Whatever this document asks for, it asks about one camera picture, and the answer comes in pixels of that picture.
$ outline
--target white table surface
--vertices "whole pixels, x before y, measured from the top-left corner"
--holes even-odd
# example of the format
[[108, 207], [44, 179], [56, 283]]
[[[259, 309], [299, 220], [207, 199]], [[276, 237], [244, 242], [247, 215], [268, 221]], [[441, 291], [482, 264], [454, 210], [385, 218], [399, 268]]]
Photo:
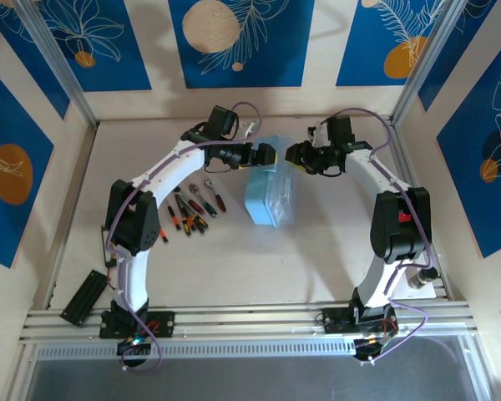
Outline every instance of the white table surface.
[[[318, 118], [269, 118], [261, 135], [306, 138], [306, 127]], [[131, 180], [163, 158], [180, 135], [195, 125], [190, 120], [142, 120], [101, 124], [73, 216], [52, 309], [63, 309], [92, 269], [105, 274], [100, 226], [104, 223], [109, 189], [117, 179]], [[379, 145], [385, 130], [371, 117], [352, 118], [357, 140]], [[395, 171], [392, 155], [382, 162]], [[338, 178], [296, 172], [298, 205], [293, 226], [256, 226], [243, 197], [248, 171], [209, 175], [226, 203], [219, 218], [205, 216], [210, 229], [191, 238], [176, 231], [166, 204], [159, 218], [169, 238], [149, 255], [147, 289], [151, 307], [346, 301], [371, 264], [369, 241], [372, 200], [349, 175]], [[199, 171], [181, 185], [196, 183], [216, 207]], [[170, 204], [175, 207], [173, 196]], [[113, 284], [117, 281], [112, 272]], [[108, 307], [107, 287], [95, 307]], [[395, 298], [435, 297], [432, 286], [411, 290], [404, 278]]]

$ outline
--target printed artwork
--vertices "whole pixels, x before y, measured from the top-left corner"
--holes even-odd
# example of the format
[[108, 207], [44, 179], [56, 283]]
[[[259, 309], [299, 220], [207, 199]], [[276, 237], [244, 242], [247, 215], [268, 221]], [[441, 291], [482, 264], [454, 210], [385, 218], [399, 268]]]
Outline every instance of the printed artwork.
[[360, 0], [337, 86], [402, 85], [447, 0]]
[[438, 136], [484, 257], [501, 249], [501, 52]]
[[[39, 0], [35, 4], [83, 90], [151, 89], [123, 0]], [[26, 58], [41, 58], [43, 63], [10, 5], [0, 0], [1, 32], [24, 64]]]
[[186, 87], [301, 86], [314, 0], [169, 0]]
[[6, 267], [13, 264], [52, 150], [0, 81], [0, 264]]
[[454, 30], [449, 34], [448, 40], [419, 89], [418, 95], [425, 110], [428, 110], [433, 103], [496, 1], [469, 0], [466, 4]]

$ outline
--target plastic container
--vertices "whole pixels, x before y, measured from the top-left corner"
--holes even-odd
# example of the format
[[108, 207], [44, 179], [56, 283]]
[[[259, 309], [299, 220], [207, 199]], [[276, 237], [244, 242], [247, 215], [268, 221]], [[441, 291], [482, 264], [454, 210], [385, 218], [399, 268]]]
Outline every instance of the plastic container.
[[284, 160], [287, 148], [295, 144], [290, 136], [273, 135], [257, 141], [276, 150], [276, 163], [253, 167], [245, 189], [245, 207], [255, 224], [284, 226], [295, 220], [295, 166]]

